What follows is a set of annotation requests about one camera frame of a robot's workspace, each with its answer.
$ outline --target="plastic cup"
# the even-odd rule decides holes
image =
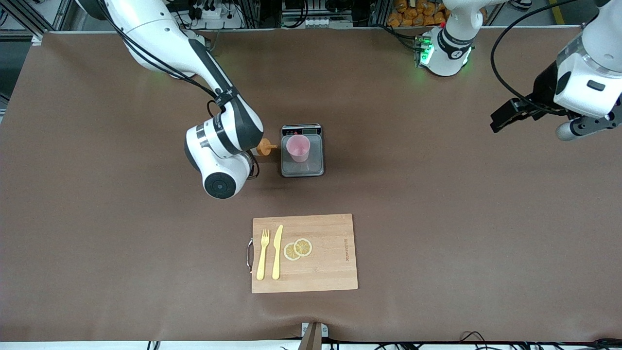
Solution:
[[[304,135],[294,135],[287,140],[285,148],[296,163],[302,163],[309,158],[311,142]]]

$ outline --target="lemon slice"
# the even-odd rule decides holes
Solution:
[[[294,242],[294,250],[296,251],[296,254],[300,255],[301,257],[306,257],[311,254],[311,250],[313,250],[313,245],[311,245],[311,242],[309,242],[308,239],[301,238]]]
[[[285,248],[283,248],[283,254],[285,255],[285,258],[291,261],[296,261],[300,259],[300,255],[298,255],[298,253],[296,253],[296,250],[294,249],[294,244],[295,243],[289,243],[285,246]]]

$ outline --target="knife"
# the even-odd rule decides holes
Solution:
[[[274,249],[276,249],[276,254],[274,254],[274,265],[272,266],[272,279],[278,280],[281,277],[281,235],[283,233],[283,225],[280,225],[276,230],[276,235],[274,236]]]

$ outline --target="brown table surface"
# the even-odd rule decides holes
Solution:
[[[512,31],[499,69],[528,93],[576,33]],[[115,35],[46,35],[0,127],[0,339],[276,339],[310,320],[348,341],[622,338],[620,131],[563,143],[548,116],[493,134],[498,34],[440,78],[380,30],[222,33],[266,136],[317,122],[326,148],[324,176],[272,158],[226,201],[183,154],[205,93]],[[252,218],[338,213],[358,290],[251,294]]]

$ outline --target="yellow plastic fork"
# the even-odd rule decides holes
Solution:
[[[259,266],[257,267],[257,279],[263,280],[266,276],[266,248],[270,243],[270,230],[261,232],[261,255],[259,256]]]

